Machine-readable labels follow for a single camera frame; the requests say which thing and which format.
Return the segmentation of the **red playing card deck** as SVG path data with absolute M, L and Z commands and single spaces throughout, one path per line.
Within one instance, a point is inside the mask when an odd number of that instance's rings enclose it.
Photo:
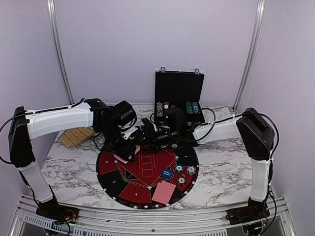
M 133 162 L 135 160 L 135 155 L 140 151 L 140 146 L 130 145 L 124 150 L 119 150 L 114 152 L 114 156 L 119 161 L 124 164 Z

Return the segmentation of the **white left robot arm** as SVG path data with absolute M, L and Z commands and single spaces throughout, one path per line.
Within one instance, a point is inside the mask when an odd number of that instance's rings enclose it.
M 135 156 L 136 145 L 127 132 L 136 121 L 136 112 L 127 101 L 108 106 L 98 98 L 82 98 L 75 104 L 41 110 L 26 110 L 20 106 L 8 120 L 9 164 L 18 170 L 39 208 L 50 218 L 57 219 L 62 215 L 62 207 L 41 171 L 33 151 L 34 142 L 70 129 L 92 128 L 103 135 L 105 149 L 129 161 Z

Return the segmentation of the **50 chips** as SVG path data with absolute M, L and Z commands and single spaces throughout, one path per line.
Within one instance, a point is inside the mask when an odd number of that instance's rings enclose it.
M 176 165 L 175 172 L 177 174 L 181 174 L 181 173 L 183 173 L 183 171 L 184 171 L 184 167 L 182 165 Z

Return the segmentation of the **blue small blind button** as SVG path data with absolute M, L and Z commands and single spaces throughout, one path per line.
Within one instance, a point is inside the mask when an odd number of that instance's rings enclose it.
M 161 172 L 161 176 L 165 179 L 172 178 L 173 172 L 170 169 L 165 169 Z

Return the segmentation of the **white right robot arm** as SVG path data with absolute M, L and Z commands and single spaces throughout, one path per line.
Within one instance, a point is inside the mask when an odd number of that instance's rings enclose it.
M 210 123 L 188 125 L 179 108 L 164 112 L 166 126 L 158 126 L 150 119 L 141 120 L 144 144 L 155 152 L 163 146 L 179 142 L 198 146 L 214 141 L 240 138 L 252 162 L 252 190 L 244 216 L 255 220 L 266 205 L 272 179 L 272 158 L 279 144 L 279 132 L 274 122 L 254 108 L 243 113 Z

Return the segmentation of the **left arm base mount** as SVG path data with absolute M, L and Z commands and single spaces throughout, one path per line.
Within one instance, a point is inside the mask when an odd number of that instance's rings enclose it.
M 33 197 L 37 204 L 36 214 L 55 219 L 60 223 L 75 223 L 77 221 L 78 209 L 75 207 L 60 205 L 56 196 L 53 194 L 53 198 L 47 202 L 40 202 Z

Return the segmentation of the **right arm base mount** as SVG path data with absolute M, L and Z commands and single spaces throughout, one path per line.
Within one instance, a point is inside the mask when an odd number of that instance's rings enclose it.
M 262 202 L 259 202 L 249 197 L 248 204 L 246 206 L 227 210 L 225 218 L 229 221 L 230 225 L 267 218 L 270 216 L 270 212 L 267 209 L 266 204 L 267 199 L 268 197 L 266 197 Z

